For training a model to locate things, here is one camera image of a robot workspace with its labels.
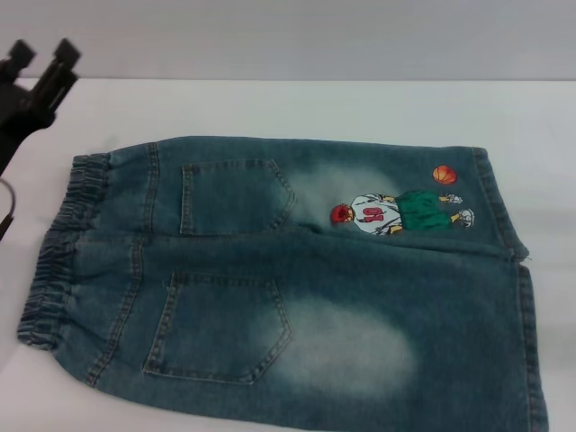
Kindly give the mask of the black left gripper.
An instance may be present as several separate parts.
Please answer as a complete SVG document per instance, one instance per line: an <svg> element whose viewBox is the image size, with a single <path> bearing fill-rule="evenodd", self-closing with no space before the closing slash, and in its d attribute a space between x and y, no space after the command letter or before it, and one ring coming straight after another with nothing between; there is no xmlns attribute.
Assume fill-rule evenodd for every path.
<svg viewBox="0 0 576 432"><path fill-rule="evenodd" d="M35 56L32 48L19 39L8 59L1 61L1 173L30 135L55 121L56 110L78 80L74 67L81 53L64 38L36 85L32 89L17 85L16 78Z"/></svg>

